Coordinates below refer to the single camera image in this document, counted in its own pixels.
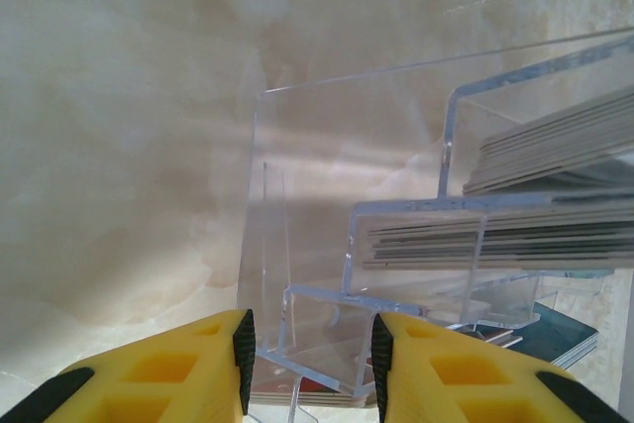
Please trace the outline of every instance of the marble surface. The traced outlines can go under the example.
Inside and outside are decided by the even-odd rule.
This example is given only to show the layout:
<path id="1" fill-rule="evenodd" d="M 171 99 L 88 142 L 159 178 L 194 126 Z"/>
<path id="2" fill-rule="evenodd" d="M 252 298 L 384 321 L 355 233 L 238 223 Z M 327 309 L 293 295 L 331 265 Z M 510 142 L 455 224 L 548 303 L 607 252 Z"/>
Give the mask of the marble surface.
<path id="1" fill-rule="evenodd" d="M 632 3 L 0 0 L 0 412 L 235 305 L 259 92 L 629 26 Z M 620 282 L 575 312 L 617 332 Z M 615 395 L 619 352 L 587 383 Z"/>

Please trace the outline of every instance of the black rubber pad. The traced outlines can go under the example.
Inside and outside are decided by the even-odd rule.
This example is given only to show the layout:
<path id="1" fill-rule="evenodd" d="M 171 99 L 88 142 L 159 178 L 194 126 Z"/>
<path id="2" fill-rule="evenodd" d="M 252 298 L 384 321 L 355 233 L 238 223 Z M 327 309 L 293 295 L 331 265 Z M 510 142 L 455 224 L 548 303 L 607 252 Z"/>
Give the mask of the black rubber pad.
<path id="1" fill-rule="evenodd" d="M 372 323 L 371 357 L 380 423 L 385 423 L 387 414 L 387 373 L 392 368 L 393 348 L 394 338 L 380 315 L 376 314 Z"/>
<path id="2" fill-rule="evenodd" d="M 93 369 L 84 367 L 48 379 L 0 417 L 0 423 L 44 423 L 93 375 Z"/>
<path id="3" fill-rule="evenodd" d="M 537 377 L 585 423 L 628 423 L 578 381 L 549 371 L 538 371 Z"/>
<path id="4" fill-rule="evenodd" d="M 251 398 L 251 380 L 254 376 L 256 362 L 256 327 L 254 311 L 249 309 L 234 333 L 234 356 L 236 366 L 240 369 L 240 402 L 244 415 L 249 411 Z"/>

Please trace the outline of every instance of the clear acrylic business card holder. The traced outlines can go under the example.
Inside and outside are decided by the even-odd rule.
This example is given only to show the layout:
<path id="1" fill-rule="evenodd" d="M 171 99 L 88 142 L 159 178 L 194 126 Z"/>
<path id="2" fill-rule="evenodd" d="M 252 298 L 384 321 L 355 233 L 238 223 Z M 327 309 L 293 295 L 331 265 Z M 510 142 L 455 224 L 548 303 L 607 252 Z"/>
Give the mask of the clear acrylic business card holder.
<path id="1" fill-rule="evenodd" d="M 601 263 L 556 271 L 479 265 L 491 216 L 566 206 L 561 194 L 463 197 L 462 186 L 479 141 L 622 87 L 633 66 L 630 30 L 263 93 L 238 306 L 255 312 L 255 395 L 263 388 L 280 406 L 252 405 L 253 421 L 317 421 L 299 404 L 303 378 L 353 401 L 370 395 L 377 312 L 449 328 L 519 328 L 538 318 L 536 299 L 552 302 L 562 288 L 600 292 L 610 273 Z M 596 199 L 595 192 L 580 193 Z M 465 234 L 469 259 L 451 269 L 406 271 L 368 269 L 356 260 L 369 220 L 412 217 L 475 218 Z"/>

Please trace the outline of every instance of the transparent plastic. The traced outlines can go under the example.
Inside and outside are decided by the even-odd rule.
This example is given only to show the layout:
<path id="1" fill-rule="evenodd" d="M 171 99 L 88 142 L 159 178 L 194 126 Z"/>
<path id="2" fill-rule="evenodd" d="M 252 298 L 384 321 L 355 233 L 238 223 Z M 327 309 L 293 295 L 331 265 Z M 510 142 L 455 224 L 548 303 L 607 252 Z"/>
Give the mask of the transparent plastic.
<path id="1" fill-rule="evenodd" d="M 376 312 L 405 312 L 450 328 L 476 322 L 517 328 L 537 318 L 536 299 L 554 299 L 556 286 L 547 279 L 570 282 L 570 270 L 526 271 L 512 263 L 485 269 L 478 261 L 491 213 L 550 206 L 553 195 L 521 194 L 518 202 L 518 196 L 448 194 L 462 192 L 477 159 L 475 141 L 598 91 L 586 82 L 609 89 L 626 81 L 632 33 L 407 66 L 261 96 L 238 305 L 255 311 L 259 357 L 295 375 L 288 389 L 291 413 L 299 411 L 302 378 L 354 397 L 372 392 L 367 356 Z M 565 71 L 572 76 L 564 78 Z M 528 88 L 537 82 L 537 89 Z M 577 90 L 580 85 L 587 89 Z M 535 91 L 554 96 L 531 108 L 540 98 Z M 524 99 L 505 111 L 511 93 Z M 423 212 L 435 220 L 476 217 L 466 234 L 471 258 L 451 269 L 413 271 L 376 271 L 356 263 L 363 246 L 356 239 L 368 218 L 398 221 Z M 587 283 L 594 286 L 588 292 L 600 291 L 600 278 Z M 272 371 L 262 368 L 255 381 Z"/>

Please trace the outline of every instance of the marble table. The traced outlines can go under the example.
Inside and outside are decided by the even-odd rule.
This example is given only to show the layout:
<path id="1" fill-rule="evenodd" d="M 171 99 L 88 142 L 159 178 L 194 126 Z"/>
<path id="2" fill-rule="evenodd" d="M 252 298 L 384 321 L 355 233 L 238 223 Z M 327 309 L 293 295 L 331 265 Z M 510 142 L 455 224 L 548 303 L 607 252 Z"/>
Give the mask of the marble table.
<path id="1" fill-rule="evenodd" d="M 260 92 L 634 23 L 632 0 L 0 9 L 0 412 L 81 357 L 235 306 Z M 613 405 L 629 282 L 558 303 L 598 326 L 574 372 Z"/>

